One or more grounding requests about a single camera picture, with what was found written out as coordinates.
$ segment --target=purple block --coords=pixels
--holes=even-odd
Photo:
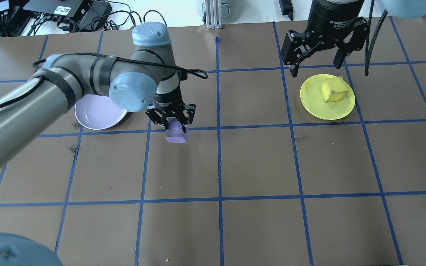
[[[188,137],[188,128],[183,133],[182,124],[175,118],[167,118],[169,129],[165,131],[165,139],[168,143],[186,143]]]

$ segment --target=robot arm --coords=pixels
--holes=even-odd
[[[145,110],[153,123],[166,129],[167,118],[174,117],[185,131],[193,121],[195,105],[183,102],[180,81],[187,73],[206,79],[206,73],[175,67],[164,24],[141,24],[132,37],[137,47],[131,59],[89,53],[51,55],[28,82],[1,98],[0,104],[28,94],[0,109],[0,168],[85,94],[109,96],[129,112]]]
[[[369,24],[358,17],[364,0],[313,0],[308,25],[303,33],[290,30],[282,45],[281,57],[296,77],[300,63],[317,51],[338,47],[333,64],[341,68],[345,56],[362,49]],[[344,40],[353,33],[349,42]]]

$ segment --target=yellow plate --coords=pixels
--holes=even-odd
[[[318,74],[309,77],[301,86],[300,99],[303,107],[313,116],[323,120],[336,120],[347,116],[355,107],[355,94],[350,89],[341,101],[325,103],[320,87],[327,78],[336,76]]]

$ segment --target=white label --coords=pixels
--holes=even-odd
[[[54,14],[66,16],[70,12],[71,7],[58,6]]]

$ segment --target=plate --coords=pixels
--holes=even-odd
[[[335,78],[329,74],[318,74],[309,77],[301,86],[300,99],[303,107],[311,115],[323,120],[336,120],[347,116],[355,107],[356,98],[350,89],[341,101],[325,103],[320,87],[327,78]]]
[[[126,116],[125,109],[116,106],[107,96],[87,94],[75,104],[75,117],[89,129],[101,130],[119,123]]]

